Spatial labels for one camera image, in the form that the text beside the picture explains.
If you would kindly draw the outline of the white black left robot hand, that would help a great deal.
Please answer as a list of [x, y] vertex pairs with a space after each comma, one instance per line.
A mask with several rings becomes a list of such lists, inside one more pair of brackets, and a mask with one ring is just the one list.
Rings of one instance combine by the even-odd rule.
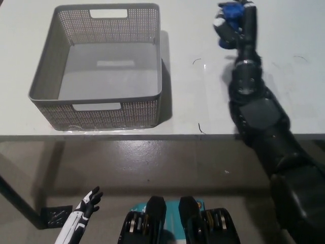
[[99, 210], [103, 192], [97, 186], [91, 190], [71, 212], [63, 225], [55, 244], [78, 244], [92, 214]]

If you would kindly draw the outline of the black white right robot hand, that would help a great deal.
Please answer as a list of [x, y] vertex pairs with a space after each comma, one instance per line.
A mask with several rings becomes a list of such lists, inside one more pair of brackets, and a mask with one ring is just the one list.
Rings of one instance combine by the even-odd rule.
[[218, 4], [213, 27], [219, 36], [219, 46], [236, 49], [237, 62], [251, 60], [259, 63], [256, 52], [257, 7], [252, 1], [228, 1]]

